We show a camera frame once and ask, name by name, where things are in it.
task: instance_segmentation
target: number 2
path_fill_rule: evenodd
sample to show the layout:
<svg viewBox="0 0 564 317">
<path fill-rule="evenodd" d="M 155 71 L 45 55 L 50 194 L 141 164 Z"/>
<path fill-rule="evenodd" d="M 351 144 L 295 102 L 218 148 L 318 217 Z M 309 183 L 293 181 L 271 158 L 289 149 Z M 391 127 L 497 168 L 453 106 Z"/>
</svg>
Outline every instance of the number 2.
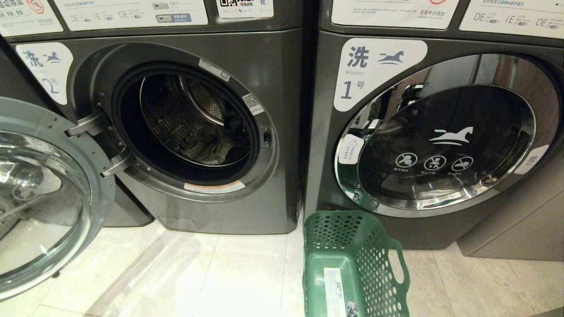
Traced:
<svg viewBox="0 0 564 317">
<path fill-rule="evenodd" d="M 43 78 L 42 81 L 46 81 L 49 84 L 49 86 L 51 87 L 50 93 L 52 93 L 52 94 L 58 94 L 59 93 L 58 91 L 55 91 L 55 88 L 53 87 L 53 84 L 51 83 L 50 80 Z"/>
<path fill-rule="evenodd" d="M 346 81 L 345 85 L 347 85 L 347 91 L 345 92 L 345 95 L 341 97 L 341 99 L 351 99 L 351 96 L 349 96 L 349 93 L 351 92 L 351 83 L 350 81 Z"/>
</svg>

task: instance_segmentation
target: basket handle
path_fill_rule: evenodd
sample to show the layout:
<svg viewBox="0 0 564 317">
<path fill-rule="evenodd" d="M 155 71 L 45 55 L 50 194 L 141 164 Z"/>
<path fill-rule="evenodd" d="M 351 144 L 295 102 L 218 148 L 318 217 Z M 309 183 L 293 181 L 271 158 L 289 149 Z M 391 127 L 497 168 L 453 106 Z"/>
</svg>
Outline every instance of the basket handle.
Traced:
<svg viewBox="0 0 564 317">
<path fill-rule="evenodd" d="M 403 257 L 403 248 L 402 245 L 395 239 L 389 239 L 389 245 L 393 249 L 398 252 L 399 263 L 402 266 L 403 271 L 403 282 L 399 283 L 401 286 L 405 288 L 409 288 L 410 279 L 409 279 L 409 270 L 407 270 L 406 259 Z"/>
</svg>

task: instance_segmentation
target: tile floor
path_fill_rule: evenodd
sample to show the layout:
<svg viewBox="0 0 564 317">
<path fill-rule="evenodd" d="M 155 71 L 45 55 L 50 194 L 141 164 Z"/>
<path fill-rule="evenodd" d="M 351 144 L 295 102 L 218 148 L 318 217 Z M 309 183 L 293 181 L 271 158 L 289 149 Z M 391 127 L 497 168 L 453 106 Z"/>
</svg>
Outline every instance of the tile floor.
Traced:
<svg viewBox="0 0 564 317">
<path fill-rule="evenodd" d="M 57 279 L 0 303 L 13 317 L 302 317 L 301 229 L 219 236 L 105 228 Z M 564 262 L 405 251 L 413 317 L 531 316 L 564 306 Z"/>
</svg>

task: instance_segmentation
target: chinese character 洗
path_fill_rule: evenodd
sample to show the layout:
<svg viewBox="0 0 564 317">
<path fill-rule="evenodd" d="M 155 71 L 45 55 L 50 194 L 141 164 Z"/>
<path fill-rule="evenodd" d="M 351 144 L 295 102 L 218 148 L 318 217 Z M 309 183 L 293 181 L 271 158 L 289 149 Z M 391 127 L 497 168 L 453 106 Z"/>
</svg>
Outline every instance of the chinese character 洗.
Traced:
<svg viewBox="0 0 564 317">
<path fill-rule="evenodd" d="M 354 53 L 349 53 L 351 60 L 349 61 L 348 66 L 356 67 L 358 64 L 360 64 L 361 68 L 368 66 L 366 61 L 368 60 L 368 53 L 370 51 L 366 49 L 366 46 L 351 47 L 351 51 Z"/>
<path fill-rule="evenodd" d="M 41 62 L 39 61 L 39 58 L 37 58 L 37 56 L 32 53 L 31 51 L 25 51 L 25 58 L 29 59 L 29 62 L 31 64 L 32 67 L 43 67 L 43 64 L 41 64 Z"/>
</svg>

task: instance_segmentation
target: green laundry basket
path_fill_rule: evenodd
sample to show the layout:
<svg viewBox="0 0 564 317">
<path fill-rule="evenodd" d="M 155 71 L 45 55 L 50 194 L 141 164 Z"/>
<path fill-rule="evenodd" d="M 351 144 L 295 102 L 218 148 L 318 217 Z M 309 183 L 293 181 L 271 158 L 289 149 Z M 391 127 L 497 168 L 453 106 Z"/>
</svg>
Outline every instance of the green laundry basket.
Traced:
<svg viewBox="0 0 564 317">
<path fill-rule="evenodd" d="M 307 317 L 408 317 L 409 272 L 402 246 L 386 236 L 375 216 L 319 211 L 304 225 L 303 292 Z M 397 282 L 389 250 L 398 252 Z"/>
</svg>

